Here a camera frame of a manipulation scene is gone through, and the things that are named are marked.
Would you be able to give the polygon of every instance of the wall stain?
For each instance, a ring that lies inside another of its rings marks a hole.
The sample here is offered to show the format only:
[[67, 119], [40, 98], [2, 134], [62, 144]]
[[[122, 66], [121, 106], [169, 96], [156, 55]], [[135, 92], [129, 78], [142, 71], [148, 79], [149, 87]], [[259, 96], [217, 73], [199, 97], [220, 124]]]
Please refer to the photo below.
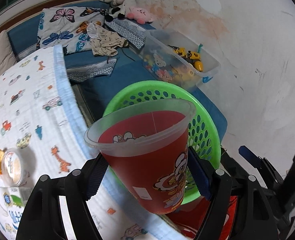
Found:
[[187, 24], [195, 23], [198, 31], [217, 39], [229, 32], [221, 18], [206, 12], [195, 0], [155, 0], [151, 3], [145, 2], [145, 8], [156, 16], [161, 28], [174, 25], [188, 33], [191, 28], [187, 28]]

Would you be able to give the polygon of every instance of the gray patterned fabric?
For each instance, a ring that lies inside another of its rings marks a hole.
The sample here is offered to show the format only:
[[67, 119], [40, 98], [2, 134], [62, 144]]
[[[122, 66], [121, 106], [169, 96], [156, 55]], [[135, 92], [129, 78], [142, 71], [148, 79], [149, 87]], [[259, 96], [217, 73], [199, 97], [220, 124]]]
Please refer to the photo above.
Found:
[[120, 36], [126, 38], [138, 50], [145, 44], [145, 29], [128, 19], [114, 19], [111, 22], [105, 21], [104, 24]]
[[67, 69], [67, 76], [70, 80], [75, 82], [83, 82], [91, 77], [95, 76], [110, 76], [113, 72], [116, 58], [109, 59], [107, 62], [102, 61], [97, 64], [87, 65], [83, 67], [69, 68]]
[[87, 26], [103, 25], [105, 9], [65, 7], [43, 9], [37, 36], [40, 48], [61, 44], [64, 54], [91, 50]]

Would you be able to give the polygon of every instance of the blanket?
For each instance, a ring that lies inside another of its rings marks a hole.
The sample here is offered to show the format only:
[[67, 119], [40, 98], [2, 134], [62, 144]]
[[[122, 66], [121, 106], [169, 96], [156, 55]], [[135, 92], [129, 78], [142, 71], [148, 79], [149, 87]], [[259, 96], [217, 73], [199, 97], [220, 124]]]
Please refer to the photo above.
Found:
[[[61, 45], [33, 52], [0, 76], [0, 149], [20, 151], [29, 175], [25, 187], [34, 187], [43, 174], [66, 176], [96, 157], [84, 143], [86, 129]], [[75, 239], [64, 197], [60, 202], [67, 237]], [[142, 208], [109, 169], [87, 205], [104, 240], [185, 239]], [[23, 207], [8, 210], [0, 194], [0, 230], [7, 239], [15, 239], [23, 212]]]

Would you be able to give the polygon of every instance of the box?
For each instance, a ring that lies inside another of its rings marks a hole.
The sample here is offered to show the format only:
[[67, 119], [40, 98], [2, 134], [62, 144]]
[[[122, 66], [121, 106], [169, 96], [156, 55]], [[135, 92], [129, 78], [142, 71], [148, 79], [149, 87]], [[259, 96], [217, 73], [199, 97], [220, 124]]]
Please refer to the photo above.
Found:
[[220, 63], [203, 48], [200, 52], [203, 72], [196, 70], [177, 55], [170, 46], [183, 47], [186, 52], [189, 50], [197, 52], [199, 47], [177, 31], [147, 30], [145, 34], [144, 67], [158, 80], [193, 91], [196, 86], [209, 82], [221, 67]]

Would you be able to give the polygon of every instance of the clear plastic container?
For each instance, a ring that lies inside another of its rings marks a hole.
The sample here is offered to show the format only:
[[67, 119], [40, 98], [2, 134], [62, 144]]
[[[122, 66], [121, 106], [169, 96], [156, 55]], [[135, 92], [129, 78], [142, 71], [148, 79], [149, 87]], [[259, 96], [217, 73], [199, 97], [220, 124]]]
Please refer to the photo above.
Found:
[[147, 30], [143, 50], [144, 67], [158, 80], [166, 81], [193, 91], [196, 86], [209, 82], [221, 65], [201, 49], [203, 71], [196, 70], [190, 63], [174, 53], [170, 46], [197, 52], [199, 45], [175, 30]]
[[1, 167], [2, 179], [10, 187], [18, 187], [26, 182], [27, 171], [17, 149], [10, 148], [4, 153]]

